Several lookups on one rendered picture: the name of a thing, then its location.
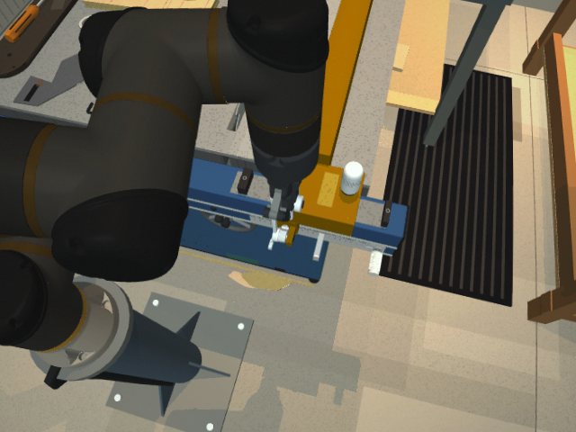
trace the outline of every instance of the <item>gray metal post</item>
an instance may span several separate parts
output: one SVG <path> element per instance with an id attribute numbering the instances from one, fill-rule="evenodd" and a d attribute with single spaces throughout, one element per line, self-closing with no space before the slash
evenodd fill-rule
<path id="1" fill-rule="evenodd" d="M 430 121 L 426 133 L 424 134 L 424 145 L 435 146 L 442 130 L 448 122 L 450 114 L 454 110 L 462 91 L 466 87 L 468 79 L 472 75 L 474 66 L 478 63 L 480 55 L 484 51 L 488 39 L 496 27 L 498 19 L 504 11 L 505 5 L 492 6 L 485 4 L 476 22 L 472 27 L 470 36 L 464 45 L 464 49 L 456 66 L 454 73 L 450 77 L 445 91 L 440 97 L 440 102 L 436 108 L 436 114 Z"/>

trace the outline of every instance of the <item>handle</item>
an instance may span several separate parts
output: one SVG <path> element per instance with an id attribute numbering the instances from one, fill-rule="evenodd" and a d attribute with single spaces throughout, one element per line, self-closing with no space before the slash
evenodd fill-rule
<path id="1" fill-rule="evenodd" d="M 20 15 L 20 18 L 18 18 L 4 34 L 6 40 L 12 43 L 18 41 L 24 30 L 36 19 L 39 13 L 40 8 L 36 4 L 28 6 L 22 15 Z"/>

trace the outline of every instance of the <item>floor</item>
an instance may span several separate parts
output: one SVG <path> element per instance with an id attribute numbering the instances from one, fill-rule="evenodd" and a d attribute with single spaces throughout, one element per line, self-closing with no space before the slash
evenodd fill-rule
<path id="1" fill-rule="evenodd" d="M 480 8 L 452 1 L 446 63 L 457 61 Z M 507 7 L 477 66 L 514 87 L 512 308 L 371 277 L 368 252 L 335 244 L 313 286 L 251 288 L 236 269 L 184 248 L 167 275 L 119 283 L 136 311 L 156 292 L 255 321 L 223 430 L 576 430 L 576 323 L 527 320 L 527 302 L 553 289 L 555 274 L 544 78 L 523 75 L 522 62 L 552 15 Z M 576 26 L 564 44 L 576 47 Z M 386 110 L 369 193 L 378 199 L 396 114 Z M 10 347 L 0 347 L 0 365 L 3 430 L 176 431 L 105 407 L 112 382 L 53 391 L 30 353 Z"/>

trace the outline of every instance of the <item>ribbed rubber mat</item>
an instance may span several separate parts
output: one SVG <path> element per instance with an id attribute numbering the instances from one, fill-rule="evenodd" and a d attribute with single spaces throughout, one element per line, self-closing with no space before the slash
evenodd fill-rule
<path id="1" fill-rule="evenodd" d="M 443 89 L 454 71 L 445 65 Z M 399 110 L 383 199 L 408 206 L 381 276 L 512 306 L 512 80 L 473 71 L 434 147 L 432 116 Z"/>

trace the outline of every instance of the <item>speckled table surface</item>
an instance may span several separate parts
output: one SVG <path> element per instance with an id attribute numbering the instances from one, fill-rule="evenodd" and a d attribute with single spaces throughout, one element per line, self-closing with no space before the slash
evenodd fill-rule
<path id="1" fill-rule="evenodd" d="M 330 31 L 339 4 L 340 0 L 328 0 Z M 374 170 L 404 4 L 405 0 L 379 0 L 372 4 L 332 159 L 335 167 L 344 167 L 353 160 L 362 164 L 366 174 L 364 193 Z M 228 0 L 220 0 L 218 7 L 227 5 Z M 0 115 L 67 126 L 88 124 L 90 115 L 86 108 L 95 100 L 84 83 L 37 107 L 15 103 L 14 99 L 30 76 L 52 81 L 60 62 L 80 51 L 80 20 L 98 12 L 101 11 L 86 8 L 84 2 L 78 0 L 31 65 L 17 76 L 0 79 Z M 246 120 L 242 120 L 237 131 L 227 130 L 235 108 L 235 104 L 202 108 L 195 156 L 255 169 Z"/>

